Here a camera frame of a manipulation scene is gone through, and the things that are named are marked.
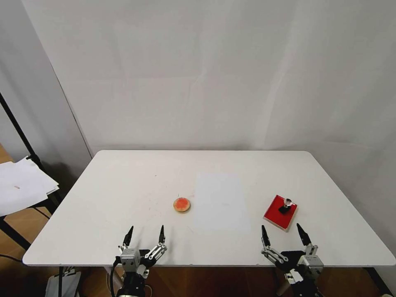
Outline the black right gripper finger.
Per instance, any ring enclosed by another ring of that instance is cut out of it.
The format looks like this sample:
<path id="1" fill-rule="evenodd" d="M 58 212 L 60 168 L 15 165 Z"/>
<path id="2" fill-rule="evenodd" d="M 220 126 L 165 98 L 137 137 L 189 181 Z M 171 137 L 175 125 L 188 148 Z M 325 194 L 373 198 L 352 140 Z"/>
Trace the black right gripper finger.
<path id="1" fill-rule="evenodd" d="M 297 230 L 302 244 L 305 247 L 305 254 L 309 256 L 315 256 L 318 250 L 318 246 L 312 244 L 308 233 L 301 227 L 299 223 L 297 223 Z"/>
<path id="2" fill-rule="evenodd" d="M 264 225 L 261 226 L 261 231 L 261 241 L 263 245 L 261 254 L 264 255 L 269 261 L 271 261 L 275 265 L 285 264 L 286 262 L 288 262 L 288 258 L 285 255 L 281 254 L 276 249 L 271 247 L 271 243 Z"/>

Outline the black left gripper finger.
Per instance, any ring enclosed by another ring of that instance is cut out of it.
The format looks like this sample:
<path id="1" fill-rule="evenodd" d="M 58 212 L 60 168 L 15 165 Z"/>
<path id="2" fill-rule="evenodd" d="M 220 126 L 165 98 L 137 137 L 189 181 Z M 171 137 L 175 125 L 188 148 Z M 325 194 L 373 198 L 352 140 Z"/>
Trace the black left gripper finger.
<path id="1" fill-rule="evenodd" d="M 129 231 L 124 236 L 122 245 L 118 246 L 120 254 L 122 254 L 124 252 L 124 250 L 128 250 L 130 248 L 130 242 L 132 239 L 133 229 L 134 229 L 134 226 L 132 225 L 131 228 L 129 229 Z"/>
<path id="2" fill-rule="evenodd" d="M 159 240 L 158 243 L 149 250 L 148 253 L 144 256 L 145 259 L 148 260 L 158 260 L 160 259 L 164 253 L 167 251 L 167 246 L 165 244 L 165 232 L 164 232 L 164 225 L 161 226 Z"/>

